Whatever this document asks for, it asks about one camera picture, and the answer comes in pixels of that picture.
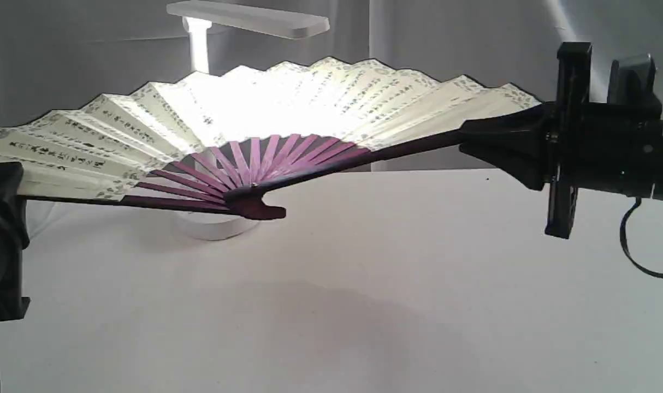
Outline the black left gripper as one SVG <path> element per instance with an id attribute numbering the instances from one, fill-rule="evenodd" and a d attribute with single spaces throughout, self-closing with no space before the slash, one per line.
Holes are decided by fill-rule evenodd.
<path id="1" fill-rule="evenodd" d="M 23 175 L 20 162 L 0 163 L 0 321 L 23 319 L 31 302 L 22 295 L 23 252 L 30 243 L 26 202 L 19 197 Z"/>

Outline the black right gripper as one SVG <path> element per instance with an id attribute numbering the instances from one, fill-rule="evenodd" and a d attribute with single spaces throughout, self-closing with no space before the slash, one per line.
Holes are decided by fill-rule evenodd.
<path id="1" fill-rule="evenodd" d="M 461 153 L 501 169 L 528 189 L 541 191 L 549 184 L 544 231 L 561 239 L 573 229 L 580 189 L 663 201 L 663 105 L 592 102 L 591 58 L 591 43 L 562 43 L 553 103 L 468 120 L 460 127 L 464 144 L 497 146 L 461 147 Z M 507 148 L 535 148 L 551 118 L 549 175 L 544 149 Z"/>

